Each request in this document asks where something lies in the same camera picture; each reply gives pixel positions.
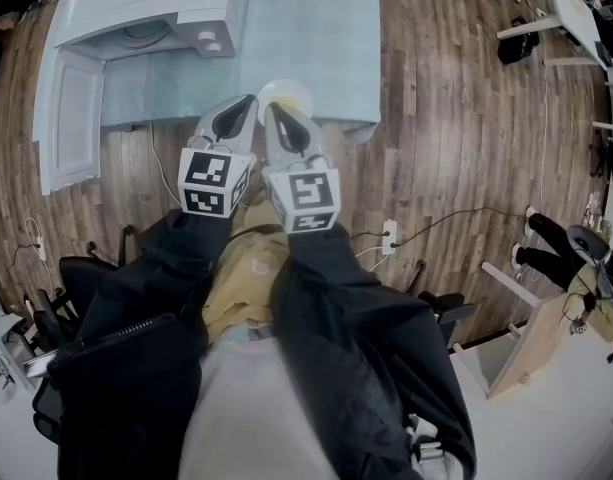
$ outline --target white bowl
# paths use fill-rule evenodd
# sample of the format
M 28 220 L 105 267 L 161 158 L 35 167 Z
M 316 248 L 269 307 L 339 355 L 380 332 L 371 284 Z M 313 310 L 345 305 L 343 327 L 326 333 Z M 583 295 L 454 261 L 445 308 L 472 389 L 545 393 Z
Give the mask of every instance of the white bowl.
M 257 95 L 259 100 L 259 122 L 264 124 L 266 107 L 271 103 L 281 103 L 299 110 L 309 119 L 313 117 L 313 97 L 310 91 L 295 80 L 274 80 L 267 84 Z

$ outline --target white cable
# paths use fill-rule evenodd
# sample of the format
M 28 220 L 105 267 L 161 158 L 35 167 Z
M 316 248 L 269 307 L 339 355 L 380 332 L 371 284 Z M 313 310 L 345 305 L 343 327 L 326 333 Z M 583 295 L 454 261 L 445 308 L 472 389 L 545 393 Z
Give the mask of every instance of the white cable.
M 362 251 L 362 252 L 360 252 L 360 253 L 359 253 L 357 256 L 355 256 L 355 258 L 359 258 L 360 256 L 362 256 L 362 255 L 366 254 L 367 252 L 370 252 L 370 251 L 376 251 L 376 250 L 378 250 L 378 249 L 381 251 L 382 246 L 380 245 L 379 247 L 371 247 L 371 248 L 369 248 L 369 249 L 366 249 L 365 251 Z
M 517 312 L 517 308 L 519 307 L 520 298 L 517 297 L 515 301 L 515 306 L 513 307 L 513 311 L 510 314 L 510 323 L 511 325 L 515 325 L 515 313 Z
M 542 36 L 542 42 L 544 43 L 544 63 L 546 62 L 546 42 L 543 40 L 543 36 Z M 543 137 L 543 141 L 542 141 L 542 167 L 541 167 L 541 172 L 539 175 L 539 213 L 544 213 L 544 170 L 546 168 L 546 141 L 548 140 L 548 112 L 549 112 L 549 108 L 548 108 L 548 66 L 546 66 L 544 64 L 544 113 L 546 114 L 544 117 L 544 137 Z M 537 244 L 535 245 L 536 248 L 539 248 L 539 243 L 541 242 L 542 238 L 540 236 L 537 237 Z M 533 269 L 533 271 L 530 274 L 530 282 L 534 283 L 535 281 L 537 281 L 539 279 L 539 276 L 536 273 L 536 270 Z
M 377 262 L 377 265 L 375 265 L 373 268 L 371 268 L 371 269 L 369 270 L 369 272 L 374 272 L 374 271 L 375 271 L 375 269 L 376 269 L 377 267 L 379 267 L 379 266 L 380 266 L 382 263 L 384 263 L 384 262 L 385 262 L 385 261 L 386 261 L 388 258 L 390 258 L 390 255 L 389 255 L 389 256 L 384 256 L 384 257 L 381 259 L 381 261 L 378 261 L 378 262 Z
M 33 224 L 35 224 L 35 229 L 37 230 L 37 234 L 35 235 L 37 238 L 42 236 L 42 231 L 41 229 L 39 229 L 39 224 L 37 224 L 37 221 L 35 219 L 33 219 L 32 217 L 26 217 L 26 219 L 24 220 L 24 229 L 26 230 L 26 236 L 28 237 L 28 242 L 31 245 L 37 245 L 33 239 L 30 236 L 30 230 L 28 229 L 28 223 L 32 222 Z M 35 251 L 35 254 L 37 254 L 37 257 L 39 258 L 39 261 L 41 261 L 44 264 L 44 268 L 46 269 L 46 272 L 48 273 L 48 282 L 50 283 L 50 292 L 49 295 L 52 297 L 53 295 L 53 291 L 55 289 L 54 285 L 53 285 L 53 276 L 50 273 L 50 268 L 48 268 L 48 264 L 42 259 L 41 255 L 39 254 L 39 250 L 37 249 L 37 247 L 33 247 L 32 248 Z
M 175 202 L 179 206 L 181 206 L 182 203 L 177 198 L 177 196 L 174 194 L 174 192 L 171 190 L 170 185 L 168 184 L 168 181 L 166 180 L 166 175 L 164 174 L 164 166 L 162 165 L 162 159 L 159 158 L 159 153 L 157 153 L 157 150 L 155 149 L 155 132 L 153 131 L 152 124 L 150 125 L 150 145 L 153 148 L 153 153 L 155 153 L 155 158 L 157 158 L 157 163 L 159 164 L 159 172 L 162 175 L 162 181 L 164 182 L 164 186 L 166 187 L 166 190 L 168 190 L 170 197 L 172 197 L 175 200 Z

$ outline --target white table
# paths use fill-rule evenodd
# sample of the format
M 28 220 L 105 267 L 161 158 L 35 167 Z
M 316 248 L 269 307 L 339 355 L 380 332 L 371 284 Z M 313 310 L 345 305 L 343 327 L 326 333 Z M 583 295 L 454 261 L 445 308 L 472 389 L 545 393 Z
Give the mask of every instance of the white table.
M 530 377 L 541 370 L 553 357 L 557 347 L 567 337 L 568 321 L 562 315 L 567 295 L 539 299 L 490 263 L 483 263 L 482 270 L 527 302 L 532 313 L 523 329 L 512 323 L 507 346 L 496 348 L 499 368 L 496 371 L 482 370 L 481 365 L 472 361 L 464 349 L 453 346 L 459 360 L 481 386 L 487 398 L 493 398 L 519 384 L 527 384 Z M 568 313 L 581 314 L 579 300 L 571 301 Z
M 346 137 L 366 142 L 381 120 L 379 16 L 379 0 L 250 0 L 237 57 L 185 49 L 108 62 L 101 126 L 199 118 L 290 78 L 312 94 L 317 122 L 354 124 Z
M 498 39 L 538 32 L 549 28 L 564 27 L 586 49 L 588 57 L 568 57 L 547 59 L 547 66 L 599 65 L 604 70 L 606 64 L 597 53 L 596 43 L 601 42 L 592 11 L 582 0 L 553 0 L 555 14 L 550 14 L 531 23 L 520 25 L 497 33 Z
M 35 389 L 34 386 L 26 378 L 17 360 L 3 342 L 3 338 L 21 320 L 17 315 L 5 314 L 0 308 L 0 361 L 4 363 L 15 383 L 32 393 Z

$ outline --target power strip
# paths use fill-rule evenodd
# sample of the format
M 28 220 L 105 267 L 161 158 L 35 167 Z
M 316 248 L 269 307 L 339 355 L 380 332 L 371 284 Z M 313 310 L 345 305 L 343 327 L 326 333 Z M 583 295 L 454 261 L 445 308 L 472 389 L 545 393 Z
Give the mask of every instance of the power strip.
M 39 259 L 46 262 L 46 243 L 44 242 L 44 237 L 41 235 L 37 237 L 37 253 L 39 254 Z
M 384 222 L 384 236 L 382 238 L 382 254 L 390 256 L 395 254 L 393 247 L 397 243 L 397 221 L 387 220 Z

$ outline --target jacket sleeve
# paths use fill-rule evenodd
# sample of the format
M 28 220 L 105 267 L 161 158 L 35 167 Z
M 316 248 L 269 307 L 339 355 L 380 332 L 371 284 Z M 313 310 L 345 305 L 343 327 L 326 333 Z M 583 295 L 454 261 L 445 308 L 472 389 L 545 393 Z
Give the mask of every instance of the jacket sleeve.
M 78 339 L 49 374 L 62 396 L 61 480 L 177 477 L 207 349 L 201 308 L 231 222 L 171 212 L 141 235 L 141 257 L 98 290 Z
M 432 308 L 362 269 L 339 225 L 289 246 L 275 331 L 338 476 L 419 478 L 406 434 L 414 414 L 474 477 L 470 420 Z

